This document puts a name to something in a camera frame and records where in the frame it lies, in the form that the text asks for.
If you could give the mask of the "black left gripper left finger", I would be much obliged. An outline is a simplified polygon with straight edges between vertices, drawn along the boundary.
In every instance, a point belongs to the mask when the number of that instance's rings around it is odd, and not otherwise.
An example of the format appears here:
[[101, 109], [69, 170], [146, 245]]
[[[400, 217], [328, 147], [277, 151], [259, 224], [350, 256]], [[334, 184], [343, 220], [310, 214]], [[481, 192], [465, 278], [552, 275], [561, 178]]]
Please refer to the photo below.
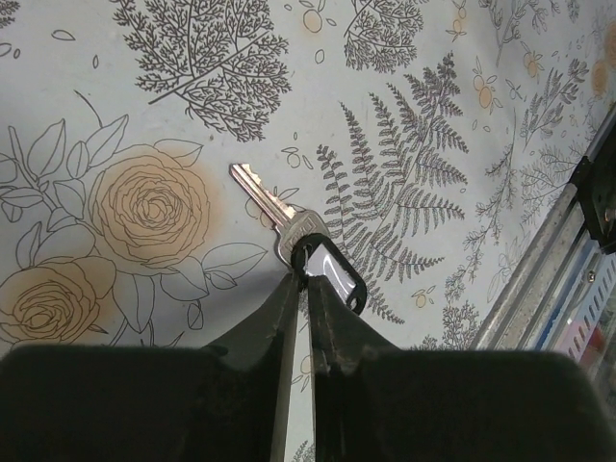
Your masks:
[[299, 279], [200, 348], [21, 346], [1, 362], [5, 461], [280, 461]]

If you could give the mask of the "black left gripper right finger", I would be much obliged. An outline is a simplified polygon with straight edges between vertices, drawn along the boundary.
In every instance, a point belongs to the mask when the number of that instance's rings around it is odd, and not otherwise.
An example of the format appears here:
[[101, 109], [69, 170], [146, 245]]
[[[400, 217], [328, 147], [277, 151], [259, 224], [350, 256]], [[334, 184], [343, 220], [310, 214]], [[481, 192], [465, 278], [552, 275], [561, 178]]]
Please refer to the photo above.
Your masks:
[[615, 432], [569, 357], [401, 349], [307, 283], [320, 461], [611, 461]]

